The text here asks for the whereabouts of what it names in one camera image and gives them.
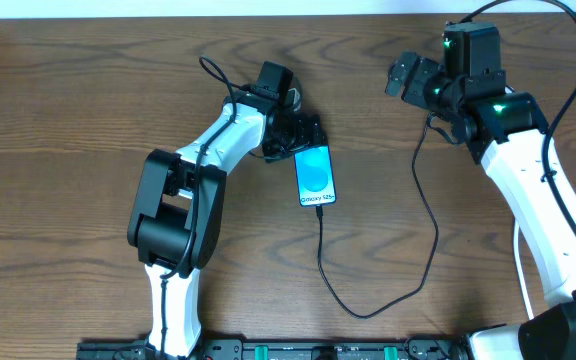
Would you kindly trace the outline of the blue screen Galaxy smartphone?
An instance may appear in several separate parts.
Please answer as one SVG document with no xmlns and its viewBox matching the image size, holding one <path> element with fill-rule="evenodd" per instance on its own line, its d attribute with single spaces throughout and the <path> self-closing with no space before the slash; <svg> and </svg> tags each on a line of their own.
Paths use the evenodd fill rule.
<svg viewBox="0 0 576 360">
<path fill-rule="evenodd" d="M 294 155 L 299 204 L 315 207 L 337 200 L 328 146 L 313 147 Z"/>
</svg>

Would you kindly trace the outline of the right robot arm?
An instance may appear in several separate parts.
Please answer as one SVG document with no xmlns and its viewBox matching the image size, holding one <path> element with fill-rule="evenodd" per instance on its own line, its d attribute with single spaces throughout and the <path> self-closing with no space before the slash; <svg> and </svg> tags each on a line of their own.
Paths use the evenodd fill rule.
<svg viewBox="0 0 576 360">
<path fill-rule="evenodd" d="M 521 325 L 474 331 L 455 359 L 576 359 L 576 194 L 546 138 L 534 97 L 509 92 L 492 23 L 450 24 L 437 62 L 406 51 L 388 70 L 386 93 L 451 125 L 508 203 L 541 279 L 548 308 Z"/>
</svg>

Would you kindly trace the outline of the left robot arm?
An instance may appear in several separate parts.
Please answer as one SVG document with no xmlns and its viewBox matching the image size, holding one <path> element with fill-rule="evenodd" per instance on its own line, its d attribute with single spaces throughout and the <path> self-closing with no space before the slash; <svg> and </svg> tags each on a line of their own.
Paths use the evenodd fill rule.
<svg viewBox="0 0 576 360">
<path fill-rule="evenodd" d="M 199 64 L 227 88 L 221 113 L 191 144 L 147 156 L 127 229 L 153 297 L 148 359 L 187 359 L 199 342 L 200 271 L 216 248 L 237 164 L 254 149 L 274 163 L 327 141 L 319 117 L 303 112 L 301 85 L 287 67 L 266 61 L 255 82 L 237 85 L 209 57 Z"/>
</svg>

